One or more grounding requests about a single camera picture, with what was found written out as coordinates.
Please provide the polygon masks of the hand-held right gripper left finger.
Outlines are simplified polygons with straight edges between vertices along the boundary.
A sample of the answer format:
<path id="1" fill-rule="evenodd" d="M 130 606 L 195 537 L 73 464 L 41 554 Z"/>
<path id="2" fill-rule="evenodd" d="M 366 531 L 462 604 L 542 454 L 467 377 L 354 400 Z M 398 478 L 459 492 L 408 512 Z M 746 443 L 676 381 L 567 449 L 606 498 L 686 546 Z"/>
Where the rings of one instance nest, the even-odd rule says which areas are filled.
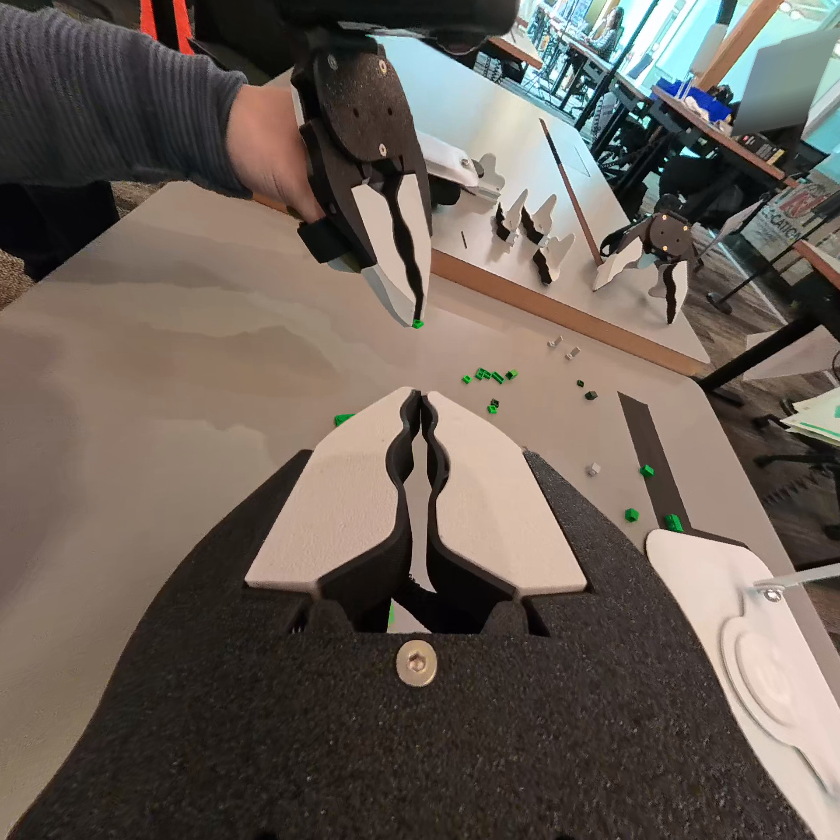
<path id="1" fill-rule="evenodd" d="M 404 483 L 421 393 L 400 387 L 312 450 L 245 575 L 252 589 L 331 601 L 385 601 L 412 558 Z"/>

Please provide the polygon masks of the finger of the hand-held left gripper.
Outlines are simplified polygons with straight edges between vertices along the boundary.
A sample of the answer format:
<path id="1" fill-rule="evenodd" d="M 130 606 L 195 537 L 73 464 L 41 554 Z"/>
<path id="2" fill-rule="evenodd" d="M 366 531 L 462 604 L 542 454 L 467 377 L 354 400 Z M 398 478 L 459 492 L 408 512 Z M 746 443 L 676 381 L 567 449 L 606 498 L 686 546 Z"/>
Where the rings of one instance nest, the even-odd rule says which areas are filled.
<path id="1" fill-rule="evenodd" d="M 411 328 L 413 322 L 407 320 L 406 279 L 394 239 L 395 194 L 383 195 L 367 184 L 355 186 L 351 194 L 374 260 L 361 273 L 393 318 Z"/>
<path id="2" fill-rule="evenodd" d="M 406 279 L 407 320 L 425 320 L 432 242 L 417 174 L 401 176 L 395 189 L 394 239 Z"/>

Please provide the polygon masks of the person's left forearm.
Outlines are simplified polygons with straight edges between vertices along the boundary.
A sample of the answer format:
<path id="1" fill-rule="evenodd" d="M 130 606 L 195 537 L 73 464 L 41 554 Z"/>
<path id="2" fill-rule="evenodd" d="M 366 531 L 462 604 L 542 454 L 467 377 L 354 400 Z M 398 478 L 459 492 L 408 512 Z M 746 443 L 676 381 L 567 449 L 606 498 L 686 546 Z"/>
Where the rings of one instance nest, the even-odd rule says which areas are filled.
<path id="1" fill-rule="evenodd" d="M 1 181 L 193 182 L 250 198 L 226 131 L 245 76 L 56 10 L 1 9 Z"/>

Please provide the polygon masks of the printed banner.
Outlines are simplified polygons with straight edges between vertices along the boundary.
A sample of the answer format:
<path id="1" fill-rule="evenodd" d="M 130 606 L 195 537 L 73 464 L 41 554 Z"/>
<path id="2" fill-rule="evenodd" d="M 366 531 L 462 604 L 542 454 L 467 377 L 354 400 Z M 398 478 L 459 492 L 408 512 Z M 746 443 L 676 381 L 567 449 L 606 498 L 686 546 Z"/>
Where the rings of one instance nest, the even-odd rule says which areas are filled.
<path id="1" fill-rule="evenodd" d="M 838 189 L 834 179 L 814 172 L 764 205 L 741 236 L 762 257 L 776 257 L 818 221 L 816 209 Z"/>

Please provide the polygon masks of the white plate with metal clamp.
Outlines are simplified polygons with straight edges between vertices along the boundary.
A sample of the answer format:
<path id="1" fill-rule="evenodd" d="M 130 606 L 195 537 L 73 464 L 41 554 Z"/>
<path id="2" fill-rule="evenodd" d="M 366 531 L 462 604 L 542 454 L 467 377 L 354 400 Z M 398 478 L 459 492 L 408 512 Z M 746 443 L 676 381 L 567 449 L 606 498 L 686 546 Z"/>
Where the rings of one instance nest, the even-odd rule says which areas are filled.
<path id="1" fill-rule="evenodd" d="M 453 206 L 461 193 L 491 203 L 498 201 L 505 178 L 497 168 L 497 157 L 489 152 L 479 159 L 434 136 L 419 132 L 417 139 L 427 170 L 433 206 Z"/>

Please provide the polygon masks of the blue storage bin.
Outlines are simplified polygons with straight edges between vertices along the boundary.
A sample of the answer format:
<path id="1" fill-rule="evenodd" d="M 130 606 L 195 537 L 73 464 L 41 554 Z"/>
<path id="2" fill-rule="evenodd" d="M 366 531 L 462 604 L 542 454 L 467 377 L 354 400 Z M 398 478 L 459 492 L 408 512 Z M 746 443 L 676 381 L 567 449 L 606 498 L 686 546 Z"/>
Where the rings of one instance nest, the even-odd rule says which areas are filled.
<path id="1" fill-rule="evenodd" d="M 656 94 L 663 93 L 682 102 L 687 110 L 692 111 L 710 124 L 731 123 L 733 120 L 732 96 L 728 90 L 720 92 L 718 89 L 714 89 L 712 92 L 708 92 L 681 80 L 669 81 L 661 77 L 654 84 L 653 91 Z"/>

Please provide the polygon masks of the wooden-top background desk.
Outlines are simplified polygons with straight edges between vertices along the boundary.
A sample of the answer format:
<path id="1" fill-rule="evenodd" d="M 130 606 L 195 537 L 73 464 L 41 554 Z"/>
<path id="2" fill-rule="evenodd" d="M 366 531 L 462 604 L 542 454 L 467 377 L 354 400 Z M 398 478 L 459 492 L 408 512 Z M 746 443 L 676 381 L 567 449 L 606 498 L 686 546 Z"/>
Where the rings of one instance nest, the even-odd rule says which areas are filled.
<path id="1" fill-rule="evenodd" d="M 779 354 L 785 360 L 794 360 L 804 366 L 804 373 L 814 372 L 817 369 L 814 343 L 806 338 L 814 331 L 824 329 L 834 340 L 838 340 L 838 260 L 804 240 L 794 245 L 794 251 L 812 269 L 791 289 L 796 305 L 795 318 L 713 372 L 696 377 L 695 382 L 705 394 L 741 406 L 740 397 L 722 390 L 725 385 Z"/>

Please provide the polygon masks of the black tape strip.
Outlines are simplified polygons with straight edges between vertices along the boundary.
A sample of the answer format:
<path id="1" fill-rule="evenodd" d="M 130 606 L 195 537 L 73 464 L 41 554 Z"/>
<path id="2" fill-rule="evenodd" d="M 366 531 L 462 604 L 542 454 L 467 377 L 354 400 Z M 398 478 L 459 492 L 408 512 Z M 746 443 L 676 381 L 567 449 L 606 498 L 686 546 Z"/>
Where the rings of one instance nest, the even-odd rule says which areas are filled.
<path id="1" fill-rule="evenodd" d="M 671 526 L 677 524 L 678 532 L 689 536 L 746 549 L 743 542 L 692 526 L 648 405 L 629 395 L 618 393 L 617 396 L 658 526 L 671 530 Z"/>

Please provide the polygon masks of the black office chair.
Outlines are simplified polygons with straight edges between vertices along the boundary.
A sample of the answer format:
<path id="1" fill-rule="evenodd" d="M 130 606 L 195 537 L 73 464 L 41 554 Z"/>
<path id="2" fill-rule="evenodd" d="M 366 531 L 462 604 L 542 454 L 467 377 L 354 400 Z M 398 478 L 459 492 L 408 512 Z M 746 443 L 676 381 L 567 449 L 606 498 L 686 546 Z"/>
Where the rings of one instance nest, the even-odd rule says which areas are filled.
<path id="1" fill-rule="evenodd" d="M 788 501 L 812 487 L 821 479 L 829 480 L 833 488 L 836 505 L 839 506 L 839 456 L 838 455 L 760 455 L 752 459 L 753 464 L 764 469 L 772 464 L 787 463 L 807 468 L 800 477 L 783 483 L 760 498 L 763 507 Z"/>

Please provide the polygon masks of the spare hand-held gripper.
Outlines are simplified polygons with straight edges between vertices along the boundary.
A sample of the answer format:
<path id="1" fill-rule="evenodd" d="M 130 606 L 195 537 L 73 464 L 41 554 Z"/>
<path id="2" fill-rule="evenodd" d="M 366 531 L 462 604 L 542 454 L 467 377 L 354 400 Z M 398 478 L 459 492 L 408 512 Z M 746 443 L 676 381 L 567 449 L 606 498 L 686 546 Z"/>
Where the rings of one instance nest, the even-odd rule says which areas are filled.
<path id="1" fill-rule="evenodd" d="M 667 324 L 677 320 L 697 262 L 692 233 L 684 218 L 669 211 L 653 213 L 638 224 L 604 237 L 599 255 L 603 262 L 595 273 L 594 291 L 605 287 L 625 269 L 637 269 L 643 257 L 651 257 L 657 282 L 648 295 L 665 300 Z"/>

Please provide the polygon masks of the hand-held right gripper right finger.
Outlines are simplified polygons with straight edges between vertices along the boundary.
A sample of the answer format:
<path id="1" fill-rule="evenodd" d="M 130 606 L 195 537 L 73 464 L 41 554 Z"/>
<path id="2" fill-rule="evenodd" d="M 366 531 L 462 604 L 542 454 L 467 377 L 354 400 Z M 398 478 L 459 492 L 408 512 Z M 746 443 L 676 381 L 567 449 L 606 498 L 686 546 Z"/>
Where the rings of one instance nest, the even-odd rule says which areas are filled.
<path id="1" fill-rule="evenodd" d="M 421 407 L 436 592 L 449 601 L 582 592 L 585 574 L 522 448 L 440 392 Z"/>

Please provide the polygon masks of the scattered green toy bricks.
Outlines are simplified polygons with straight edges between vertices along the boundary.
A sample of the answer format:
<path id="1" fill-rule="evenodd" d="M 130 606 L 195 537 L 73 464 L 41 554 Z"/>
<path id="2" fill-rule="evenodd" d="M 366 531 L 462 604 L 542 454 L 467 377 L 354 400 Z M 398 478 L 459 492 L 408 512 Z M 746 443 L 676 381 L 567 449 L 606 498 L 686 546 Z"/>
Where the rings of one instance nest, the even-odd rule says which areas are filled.
<path id="1" fill-rule="evenodd" d="M 445 384 L 446 396 L 544 457 L 623 529 L 658 528 L 617 396 L 636 399 L 627 386 L 519 360 L 458 370 Z M 586 473 L 592 462 L 602 467 L 597 476 Z"/>

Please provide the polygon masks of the white book stand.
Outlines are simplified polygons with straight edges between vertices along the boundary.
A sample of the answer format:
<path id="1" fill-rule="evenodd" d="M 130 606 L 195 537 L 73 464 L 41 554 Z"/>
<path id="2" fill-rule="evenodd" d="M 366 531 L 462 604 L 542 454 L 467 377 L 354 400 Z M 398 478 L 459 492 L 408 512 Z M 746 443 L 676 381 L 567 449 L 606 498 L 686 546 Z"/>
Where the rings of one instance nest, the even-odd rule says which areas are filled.
<path id="1" fill-rule="evenodd" d="M 749 549 L 651 531 L 645 552 L 698 636 L 755 757 L 815 838 L 839 838 L 839 709 L 795 608 L 796 574 Z"/>

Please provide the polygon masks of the wood-edged grey table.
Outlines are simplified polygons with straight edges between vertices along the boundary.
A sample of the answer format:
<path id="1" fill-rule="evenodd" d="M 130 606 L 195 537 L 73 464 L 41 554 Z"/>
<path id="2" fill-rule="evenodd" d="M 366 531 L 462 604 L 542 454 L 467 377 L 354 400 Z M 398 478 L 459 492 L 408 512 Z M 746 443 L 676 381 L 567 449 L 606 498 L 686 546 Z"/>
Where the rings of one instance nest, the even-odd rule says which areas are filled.
<path id="1" fill-rule="evenodd" d="M 270 336 L 286 366 L 306 370 L 326 361 L 361 363 L 357 343 L 385 361 L 407 366 L 447 360 L 453 370 L 468 364 L 541 361 L 600 376 L 610 387 L 627 386 L 636 399 L 643 387 L 631 381 L 661 379 L 660 390 L 699 392 L 691 376 L 708 361 L 686 316 L 665 322 L 665 300 L 648 295 L 655 269 L 625 269 L 593 290 L 595 263 L 575 215 L 560 170 L 543 131 L 560 154 L 575 196 L 595 238 L 624 226 L 626 217 L 593 163 L 580 135 L 561 120 L 471 70 L 417 42 L 391 38 L 394 62 L 419 130 L 470 153 L 493 153 L 506 179 L 502 205 L 529 189 L 527 209 L 556 193 L 551 234 L 575 234 L 575 242 L 549 287 L 532 263 L 536 246 L 519 233 L 510 248 L 492 232 L 495 206 L 468 193 L 456 205 L 434 212 L 433 276 L 425 326 L 404 329 L 367 290 L 361 276 L 341 274 L 311 262 L 295 235 L 296 223 L 281 223 L 291 280 L 282 293 L 289 312 Z M 459 231 L 469 243 L 464 249 Z M 300 309 L 301 313 L 292 312 Z M 547 342 L 563 335 L 557 349 Z M 580 347 L 574 360 L 565 355 Z"/>

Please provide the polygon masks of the person's left hand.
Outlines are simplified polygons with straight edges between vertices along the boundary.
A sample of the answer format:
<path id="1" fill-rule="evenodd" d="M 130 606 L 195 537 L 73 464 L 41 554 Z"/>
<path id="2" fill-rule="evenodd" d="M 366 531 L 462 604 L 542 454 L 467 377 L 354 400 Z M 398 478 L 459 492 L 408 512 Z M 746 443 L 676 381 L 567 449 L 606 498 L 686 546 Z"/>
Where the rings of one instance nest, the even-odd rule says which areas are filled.
<path id="1" fill-rule="evenodd" d="M 241 87 L 230 109 L 226 144 L 238 179 L 257 198 L 283 205 L 307 224 L 324 217 L 309 184 L 291 89 Z"/>

